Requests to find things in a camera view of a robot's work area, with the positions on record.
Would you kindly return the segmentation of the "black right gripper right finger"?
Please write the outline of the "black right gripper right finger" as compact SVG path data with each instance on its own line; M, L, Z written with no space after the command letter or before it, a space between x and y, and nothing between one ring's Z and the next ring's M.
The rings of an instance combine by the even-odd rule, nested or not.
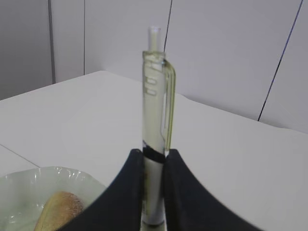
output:
M164 163L163 189L169 231L257 231L216 199L189 170L178 150Z

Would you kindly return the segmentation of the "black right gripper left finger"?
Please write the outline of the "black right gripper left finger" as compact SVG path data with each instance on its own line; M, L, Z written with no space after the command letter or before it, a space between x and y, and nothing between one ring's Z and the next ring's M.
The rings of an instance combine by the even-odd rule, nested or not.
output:
M108 188L60 231L138 231L143 197L143 154L132 149Z

